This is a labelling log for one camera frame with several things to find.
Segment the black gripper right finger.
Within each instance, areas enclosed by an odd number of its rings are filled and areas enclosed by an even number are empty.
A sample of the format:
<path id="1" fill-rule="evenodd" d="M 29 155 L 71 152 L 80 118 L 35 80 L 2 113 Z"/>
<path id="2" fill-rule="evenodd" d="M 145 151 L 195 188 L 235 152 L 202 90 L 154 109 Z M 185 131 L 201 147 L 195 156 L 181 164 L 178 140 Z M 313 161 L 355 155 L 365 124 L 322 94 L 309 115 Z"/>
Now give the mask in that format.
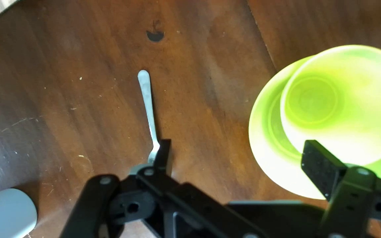
<path id="1" fill-rule="evenodd" d="M 348 167 L 317 140 L 305 140 L 300 168 L 321 196 L 330 202 Z"/>

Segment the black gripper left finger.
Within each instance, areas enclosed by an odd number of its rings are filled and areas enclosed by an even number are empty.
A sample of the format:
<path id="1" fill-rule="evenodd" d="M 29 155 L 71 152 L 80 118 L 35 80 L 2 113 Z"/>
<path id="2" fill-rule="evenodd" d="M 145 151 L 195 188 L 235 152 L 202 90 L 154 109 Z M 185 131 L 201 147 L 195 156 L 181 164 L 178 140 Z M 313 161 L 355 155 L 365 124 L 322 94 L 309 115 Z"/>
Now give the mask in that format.
<path id="1" fill-rule="evenodd" d="M 170 140 L 161 139 L 160 140 L 160 150 L 156 154 L 156 159 L 153 165 L 156 169 L 169 173 L 170 172 L 170 160 L 169 160 L 169 151 L 170 151 Z"/>

